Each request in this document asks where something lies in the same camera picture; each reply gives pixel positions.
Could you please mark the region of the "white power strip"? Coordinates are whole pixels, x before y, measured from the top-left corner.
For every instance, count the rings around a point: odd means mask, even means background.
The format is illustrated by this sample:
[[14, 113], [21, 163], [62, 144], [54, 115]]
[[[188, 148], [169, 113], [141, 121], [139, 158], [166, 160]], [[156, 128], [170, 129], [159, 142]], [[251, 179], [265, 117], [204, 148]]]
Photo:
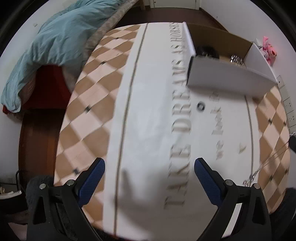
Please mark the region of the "white power strip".
[[287, 87], [280, 75], [277, 77], [277, 86], [280, 91], [283, 107], [287, 116], [288, 129], [291, 135], [295, 135], [295, 109], [292, 105], [292, 100], [287, 91]]

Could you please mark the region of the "pink panther plush toy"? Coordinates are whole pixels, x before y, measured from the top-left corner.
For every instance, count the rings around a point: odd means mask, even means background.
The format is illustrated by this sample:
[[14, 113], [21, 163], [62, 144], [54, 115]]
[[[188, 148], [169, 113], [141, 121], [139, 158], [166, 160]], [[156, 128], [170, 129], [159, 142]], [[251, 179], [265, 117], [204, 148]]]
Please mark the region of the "pink panther plush toy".
[[263, 41], [262, 41], [262, 52], [270, 66], [273, 66], [277, 52], [274, 49], [274, 47], [270, 44], [269, 38], [267, 36], [263, 36]]

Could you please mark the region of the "white cardboard box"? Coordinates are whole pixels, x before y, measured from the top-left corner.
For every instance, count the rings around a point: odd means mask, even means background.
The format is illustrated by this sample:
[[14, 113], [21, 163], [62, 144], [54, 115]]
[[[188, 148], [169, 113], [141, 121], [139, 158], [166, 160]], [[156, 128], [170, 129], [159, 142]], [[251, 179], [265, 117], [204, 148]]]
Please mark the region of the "white cardboard box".
[[[259, 48], [224, 30], [182, 23], [187, 86], [262, 97], [277, 85]], [[198, 46], [211, 46], [219, 59], [196, 55]]]

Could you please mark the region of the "black smart watch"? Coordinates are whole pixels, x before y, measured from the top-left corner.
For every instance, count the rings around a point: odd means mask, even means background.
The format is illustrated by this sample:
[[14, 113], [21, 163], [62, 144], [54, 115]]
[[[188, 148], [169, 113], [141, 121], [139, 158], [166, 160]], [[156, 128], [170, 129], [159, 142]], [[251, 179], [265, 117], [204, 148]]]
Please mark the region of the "black smart watch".
[[219, 59], [218, 52], [211, 46], [198, 46], [196, 48], [196, 55]]

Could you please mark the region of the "checkered printed tablecloth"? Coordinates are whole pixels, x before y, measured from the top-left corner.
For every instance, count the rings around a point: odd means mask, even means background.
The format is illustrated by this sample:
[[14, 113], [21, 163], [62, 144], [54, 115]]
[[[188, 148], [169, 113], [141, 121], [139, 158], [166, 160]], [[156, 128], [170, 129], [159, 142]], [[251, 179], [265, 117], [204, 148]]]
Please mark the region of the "checkered printed tablecloth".
[[96, 158], [106, 170], [83, 211], [127, 240], [196, 240], [216, 211], [194, 172], [203, 158], [237, 185], [258, 183], [269, 212], [290, 168], [277, 85], [262, 97], [187, 86], [182, 23], [107, 32], [86, 62], [61, 126], [55, 185]]

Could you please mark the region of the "white door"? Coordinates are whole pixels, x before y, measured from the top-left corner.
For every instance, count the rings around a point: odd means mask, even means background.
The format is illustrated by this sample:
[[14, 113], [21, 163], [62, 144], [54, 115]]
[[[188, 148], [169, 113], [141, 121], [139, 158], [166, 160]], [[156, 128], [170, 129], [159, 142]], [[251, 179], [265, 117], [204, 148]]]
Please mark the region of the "white door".
[[184, 8], [199, 9], [201, 0], [144, 0], [145, 6], [151, 8]]

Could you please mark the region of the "teal blue duvet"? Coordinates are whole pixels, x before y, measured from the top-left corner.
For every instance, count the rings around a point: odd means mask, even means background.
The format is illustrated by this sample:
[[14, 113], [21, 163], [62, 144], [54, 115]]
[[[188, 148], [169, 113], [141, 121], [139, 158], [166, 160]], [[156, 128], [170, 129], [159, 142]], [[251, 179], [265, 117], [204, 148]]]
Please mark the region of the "teal blue duvet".
[[14, 66], [1, 95], [8, 111], [18, 113], [20, 92], [43, 65], [65, 67], [78, 77], [87, 40], [125, 1], [76, 1], [50, 17]]

